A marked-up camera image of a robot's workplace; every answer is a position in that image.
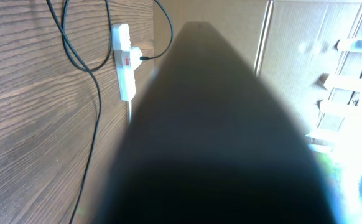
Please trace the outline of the blue Galaxy smartphone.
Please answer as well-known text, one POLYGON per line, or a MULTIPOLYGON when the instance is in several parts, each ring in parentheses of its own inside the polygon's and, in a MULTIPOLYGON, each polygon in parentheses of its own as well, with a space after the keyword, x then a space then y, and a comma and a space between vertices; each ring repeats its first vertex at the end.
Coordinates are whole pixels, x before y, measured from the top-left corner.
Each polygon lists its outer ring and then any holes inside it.
POLYGON ((343 223, 308 145, 207 22, 188 22, 136 110, 94 223, 343 223))

